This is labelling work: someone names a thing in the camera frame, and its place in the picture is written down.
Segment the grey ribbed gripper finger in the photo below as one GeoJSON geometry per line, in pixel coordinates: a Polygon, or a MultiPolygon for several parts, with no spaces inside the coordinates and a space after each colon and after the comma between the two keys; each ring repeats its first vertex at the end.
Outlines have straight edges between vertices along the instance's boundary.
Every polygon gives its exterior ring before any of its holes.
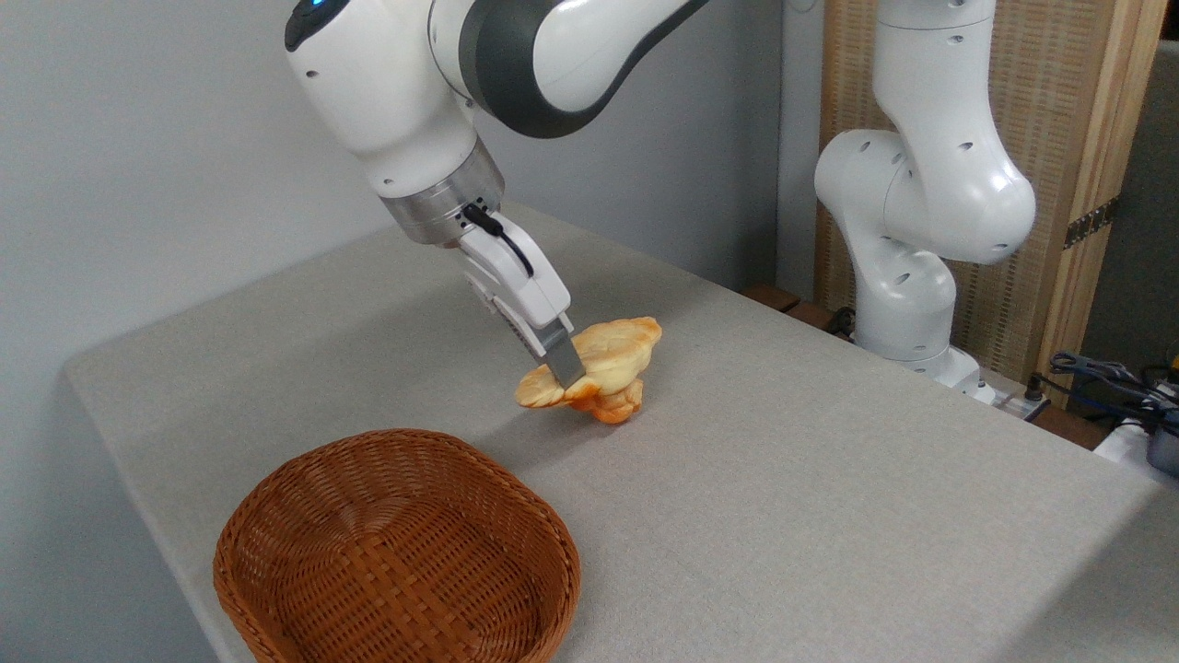
{"type": "Polygon", "coordinates": [[[555,320],[542,328],[533,329],[536,340],[542,346],[540,362],[548,366],[556,385],[565,390],[585,378],[586,368],[573,344],[572,324],[566,314],[556,315],[555,320]]]}

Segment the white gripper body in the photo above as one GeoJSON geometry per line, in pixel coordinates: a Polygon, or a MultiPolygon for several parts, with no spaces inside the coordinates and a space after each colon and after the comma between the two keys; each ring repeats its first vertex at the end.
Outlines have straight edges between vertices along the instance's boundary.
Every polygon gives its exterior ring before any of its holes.
{"type": "Polygon", "coordinates": [[[463,230],[456,239],[456,263],[472,290],[509,323],[534,357],[542,357],[533,329],[568,310],[571,294],[564,281],[522,227],[501,224],[498,236],[476,224],[463,230]]]}

